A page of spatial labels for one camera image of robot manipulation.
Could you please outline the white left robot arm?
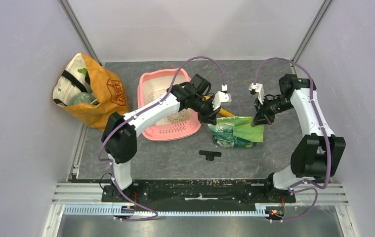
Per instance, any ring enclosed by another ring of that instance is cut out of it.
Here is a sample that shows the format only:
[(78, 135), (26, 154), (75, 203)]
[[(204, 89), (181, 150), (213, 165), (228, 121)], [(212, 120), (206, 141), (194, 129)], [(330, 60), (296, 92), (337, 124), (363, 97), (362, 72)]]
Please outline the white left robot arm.
[(172, 81), (163, 95), (133, 112), (124, 115), (115, 112), (109, 116), (100, 150), (108, 156), (116, 198), (124, 202), (132, 197), (130, 161), (137, 152), (138, 136), (147, 128), (185, 109), (197, 112), (201, 123), (216, 124), (221, 104), (230, 102), (231, 96), (226, 85), (217, 93), (211, 93), (210, 88), (210, 82), (196, 74), (181, 84)]

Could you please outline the green cat litter bag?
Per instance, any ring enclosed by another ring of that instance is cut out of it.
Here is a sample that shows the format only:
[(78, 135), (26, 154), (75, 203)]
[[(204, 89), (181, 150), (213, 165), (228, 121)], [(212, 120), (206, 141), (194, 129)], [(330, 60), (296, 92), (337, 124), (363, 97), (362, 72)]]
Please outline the green cat litter bag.
[(252, 126), (253, 117), (217, 118), (209, 124), (212, 142), (223, 148), (252, 148), (264, 141), (264, 126)]

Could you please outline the yellow plastic scoop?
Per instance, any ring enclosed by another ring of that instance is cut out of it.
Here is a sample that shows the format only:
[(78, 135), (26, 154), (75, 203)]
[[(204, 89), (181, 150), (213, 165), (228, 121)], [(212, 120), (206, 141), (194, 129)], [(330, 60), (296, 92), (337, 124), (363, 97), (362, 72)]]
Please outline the yellow plastic scoop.
[(234, 114), (232, 114), (231, 112), (229, 112), (225, 109), (220, 109), (220, 111), (218, 113), (223, 117), (233, 117), (234, 116)]

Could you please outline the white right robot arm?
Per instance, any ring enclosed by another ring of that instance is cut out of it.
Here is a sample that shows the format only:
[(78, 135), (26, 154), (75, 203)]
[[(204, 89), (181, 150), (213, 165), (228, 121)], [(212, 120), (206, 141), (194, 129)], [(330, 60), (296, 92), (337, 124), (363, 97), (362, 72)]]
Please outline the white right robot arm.
[(270, 184), (263, 188), (263, 196), (269, 202), (280, 199), (283, 190), (292, 190), (304, 183), (325, 189), (346, 147), (345, 139), (336, 136), (324, 118), (313, 80), (286, 74), (279, 79), (279, 87), (280, 94), (264, 95), (261, 84), (249, 86), (250, 93), (257, 95), (252, 126), (271, 125), (277, 114), (295, 109), (302, 130), (302, 139), (291, 155), (290, 165), (268, 177)]

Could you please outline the black bag clip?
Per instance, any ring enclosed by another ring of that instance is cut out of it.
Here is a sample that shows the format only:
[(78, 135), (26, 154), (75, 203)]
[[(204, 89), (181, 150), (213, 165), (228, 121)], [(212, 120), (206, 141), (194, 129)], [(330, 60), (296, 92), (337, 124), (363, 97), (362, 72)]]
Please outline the black bag clip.
[(221, 157), (221, 152), (199, 150), (199, 154), (205, 156), (207, 161), (214, 161), (215, 157)]

